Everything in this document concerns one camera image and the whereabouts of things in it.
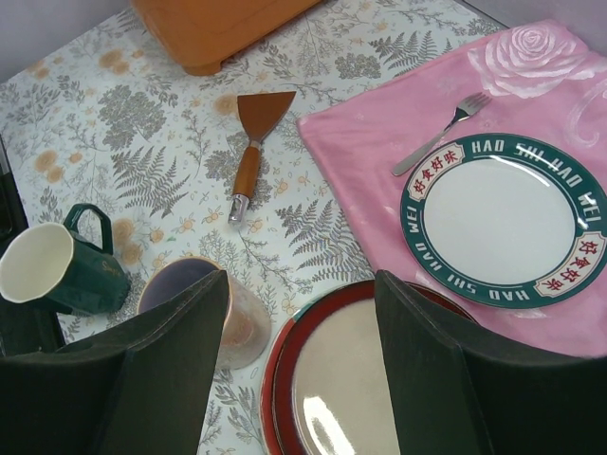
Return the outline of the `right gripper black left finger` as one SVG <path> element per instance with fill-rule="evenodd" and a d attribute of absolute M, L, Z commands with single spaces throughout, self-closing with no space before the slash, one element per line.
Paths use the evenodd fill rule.
<path fill-rule="evenodd" d="M 1 360 L 5 454 L 194 454 L 229 296 L 215 271 L 139 316 Z"/>

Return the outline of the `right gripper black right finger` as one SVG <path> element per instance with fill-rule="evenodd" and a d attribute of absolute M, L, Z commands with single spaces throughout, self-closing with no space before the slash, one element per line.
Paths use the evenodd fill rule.
<path fill-rule="evenodd" d="M 534 348 L 375 279 L 377 325 L 404 454 L 602 454 L 606 361 Z"/>

